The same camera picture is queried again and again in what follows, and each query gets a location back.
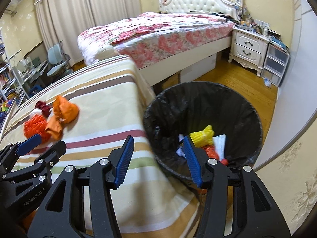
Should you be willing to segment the beige curtains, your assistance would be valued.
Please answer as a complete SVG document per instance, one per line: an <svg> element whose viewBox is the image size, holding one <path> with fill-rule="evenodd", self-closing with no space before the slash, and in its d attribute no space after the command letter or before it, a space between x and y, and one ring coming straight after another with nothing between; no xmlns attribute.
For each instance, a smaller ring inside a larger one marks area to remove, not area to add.
<svg viewBox="0 0 317 238"><path fill-rule="evenodd" d="M77 44L83 31L141 14L140 0L35 0L34 6L45 48L61 41L71 64L83 60Z"/></svg>

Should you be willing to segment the white tube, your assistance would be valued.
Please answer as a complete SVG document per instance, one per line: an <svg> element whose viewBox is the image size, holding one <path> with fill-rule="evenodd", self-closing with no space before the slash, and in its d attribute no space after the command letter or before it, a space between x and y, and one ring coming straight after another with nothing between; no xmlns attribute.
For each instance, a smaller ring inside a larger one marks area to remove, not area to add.
<svg viewBox="0 0 317 238"><path fill-rule="evenodd" d="M215 152L219 156L219 161L225 158L225 143L226 143L225 134L213 137L213 144L215 147Z"/></svg>

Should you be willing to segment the white tufted headboard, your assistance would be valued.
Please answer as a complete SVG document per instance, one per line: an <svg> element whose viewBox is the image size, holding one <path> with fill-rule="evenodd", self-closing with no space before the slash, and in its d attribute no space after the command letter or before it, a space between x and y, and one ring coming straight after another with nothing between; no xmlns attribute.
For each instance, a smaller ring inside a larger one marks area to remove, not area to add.
<svg viewBox="0 0 317 238"><path fill-rule="evenodd" d="M243 11L243 0L158 0L164 13L226 14L236 20Z"/></svg>

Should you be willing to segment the dark red satin cloth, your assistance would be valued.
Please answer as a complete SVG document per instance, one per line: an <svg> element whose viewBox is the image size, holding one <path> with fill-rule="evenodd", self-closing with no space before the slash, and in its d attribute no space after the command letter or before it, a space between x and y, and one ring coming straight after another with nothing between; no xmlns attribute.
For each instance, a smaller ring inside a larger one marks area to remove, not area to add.
<svg viewBox="0 0 317 238"><path fill-rule="evenodd" d="M42 115L48 118L51 114L51 107L46 104L44 101L37 101L35 104L35 108L39 109Z"/></svg>

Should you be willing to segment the red bottle black cap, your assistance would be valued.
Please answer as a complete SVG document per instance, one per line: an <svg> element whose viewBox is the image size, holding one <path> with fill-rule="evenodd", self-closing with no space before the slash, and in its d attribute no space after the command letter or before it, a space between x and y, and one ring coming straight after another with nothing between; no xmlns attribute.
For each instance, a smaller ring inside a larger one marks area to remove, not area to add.
<svg viewBox="0 0 317 238"><path fill-rule="evenodd" d="M227 156L224 159L222 159L220 162L223 165L230 165L233 164L236 161L236 158L232 157L232 156Z"/></svg>

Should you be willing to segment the white bed frame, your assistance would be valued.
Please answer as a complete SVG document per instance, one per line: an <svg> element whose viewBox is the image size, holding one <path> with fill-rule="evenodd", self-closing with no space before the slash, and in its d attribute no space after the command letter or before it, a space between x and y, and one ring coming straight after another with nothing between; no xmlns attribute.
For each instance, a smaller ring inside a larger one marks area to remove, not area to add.
<svg viewBox="0 0 317 238"><path fill-rule="evenodd" d="M178 73L210 55L223 51L231 46L232 37L227 36L193 49L175 54L151 66L140 69L140 73L150 86Z"/></svg>

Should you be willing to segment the orange plastic bag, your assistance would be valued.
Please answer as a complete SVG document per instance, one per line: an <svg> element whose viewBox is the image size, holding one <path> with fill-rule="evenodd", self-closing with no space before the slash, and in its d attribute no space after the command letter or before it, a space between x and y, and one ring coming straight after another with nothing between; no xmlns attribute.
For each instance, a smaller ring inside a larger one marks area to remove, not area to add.
<svg viewBox="0 0 317 238"><path fill-rule="evenodd" d="M46 133L54 140L59 140L63 135L64 125L74 121L79 115L79 107L58 95L53 102L53 115L46 125Z"/></svg>

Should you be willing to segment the orange-red foam net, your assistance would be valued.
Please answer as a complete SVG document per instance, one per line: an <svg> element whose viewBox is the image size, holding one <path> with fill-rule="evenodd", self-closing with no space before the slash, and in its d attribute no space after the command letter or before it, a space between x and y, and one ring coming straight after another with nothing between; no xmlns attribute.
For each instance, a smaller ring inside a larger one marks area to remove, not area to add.
<svg viewBox="0 0 317 238"><path fill-rule="evenodd" d="M28 139L39 134L41 136L41 143L46 143L51 135L46 132L47 121L42 115L35 115L24 124L24 136Z"/></svg>

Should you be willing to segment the red plastic bag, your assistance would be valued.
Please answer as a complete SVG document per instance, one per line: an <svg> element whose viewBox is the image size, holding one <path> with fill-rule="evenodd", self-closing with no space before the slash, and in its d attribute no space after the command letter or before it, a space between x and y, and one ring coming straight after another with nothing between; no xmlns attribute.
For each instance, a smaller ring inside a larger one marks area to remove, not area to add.
<svg viewBox="0 0 317 238"><path fill-rule="evenodd" d="M219 155L216 152L214 145L206 145L203 147L203 150L206 151L206 154L208 155L209 158L219 160Z"/></svg>

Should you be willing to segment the striped bed sheet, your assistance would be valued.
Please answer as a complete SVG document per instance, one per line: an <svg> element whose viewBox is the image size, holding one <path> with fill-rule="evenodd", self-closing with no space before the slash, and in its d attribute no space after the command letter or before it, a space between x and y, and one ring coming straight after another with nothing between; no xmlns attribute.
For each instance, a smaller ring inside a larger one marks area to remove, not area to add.
<svg viewBox="0 0 317 238"><path fill-rule="evenodd" d="M126 55L87 66L51 84L12 114L1 146L23 141L24 124L38 101L51 104L57 96L79 108L65 125L67 150L52 169L57 179L68 165L83 168L107 157L134 138L127 175L111 198L123 237L193 237L199 222L199 201L158 166L143 128L143 114L154 93Z"/></svg>

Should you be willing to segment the yellow foam net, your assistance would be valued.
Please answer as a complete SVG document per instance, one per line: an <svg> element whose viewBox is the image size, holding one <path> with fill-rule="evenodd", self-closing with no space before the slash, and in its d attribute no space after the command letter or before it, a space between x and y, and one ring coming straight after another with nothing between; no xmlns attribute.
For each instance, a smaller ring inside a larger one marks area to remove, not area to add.
<svg viewBox="0 0 317 238"><path fill-rule="evenodd" d="M197 148L213 145L214 131L211 125L207 125L202 131L190 133L190 138Z"/></svg>

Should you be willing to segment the floral bedspread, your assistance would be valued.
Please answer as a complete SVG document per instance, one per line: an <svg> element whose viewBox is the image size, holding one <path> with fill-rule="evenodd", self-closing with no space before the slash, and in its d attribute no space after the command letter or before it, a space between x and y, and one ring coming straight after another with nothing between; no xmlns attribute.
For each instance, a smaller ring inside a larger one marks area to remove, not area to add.
<svg viewBox="0 0 317 238"><path fill-rule="evenodd" d="M77 38L85 64L106 58L106 50L130 56L142 69L173 55L230 36L235 22L212 14L145 12L83 31Z"/></svg>

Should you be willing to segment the white nightstand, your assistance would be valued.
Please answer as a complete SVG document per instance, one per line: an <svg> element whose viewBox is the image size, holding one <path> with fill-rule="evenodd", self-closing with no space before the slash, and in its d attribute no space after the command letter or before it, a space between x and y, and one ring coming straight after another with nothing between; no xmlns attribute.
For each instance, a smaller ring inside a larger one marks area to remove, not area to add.
<svg viewBox="0 0 317 238"><path fill-rule="evenodd" d="M268 45L269 39L264 35L235 26L228 62L234 60L244 68L255 70L260 77Z"/></svg>

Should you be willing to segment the white bookshelf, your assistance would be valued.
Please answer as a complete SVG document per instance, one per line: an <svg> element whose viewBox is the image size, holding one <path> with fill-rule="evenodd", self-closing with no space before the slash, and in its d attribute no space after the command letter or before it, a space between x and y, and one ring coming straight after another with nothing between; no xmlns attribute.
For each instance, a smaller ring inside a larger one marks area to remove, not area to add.
<svg viewBox="0 0 317 238"><path fill-rule="evenodd" d="M18 82L16 74L13 72L13 66L16 66L15 57L21 50L16 51L11 56L7 50L1 27L1 102L16 99L17 105L20 106L28 99L25 89Z"/></svg>

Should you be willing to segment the black lined trash bin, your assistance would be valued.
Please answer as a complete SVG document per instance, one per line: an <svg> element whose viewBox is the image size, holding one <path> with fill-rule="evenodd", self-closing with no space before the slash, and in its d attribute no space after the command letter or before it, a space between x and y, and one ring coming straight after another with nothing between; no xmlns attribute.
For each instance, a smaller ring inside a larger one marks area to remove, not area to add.
<svg viewBox="0 0 317 238"><path fill-rule="evenodd" d="M163 90L148 105L143 126L158 165L167 176L195 187L186 159L176 151L179 135L202 131L226 136L229 167L253 166L262 148L262 124L251 102L235 90L213 82L194 81Z"/></svg>

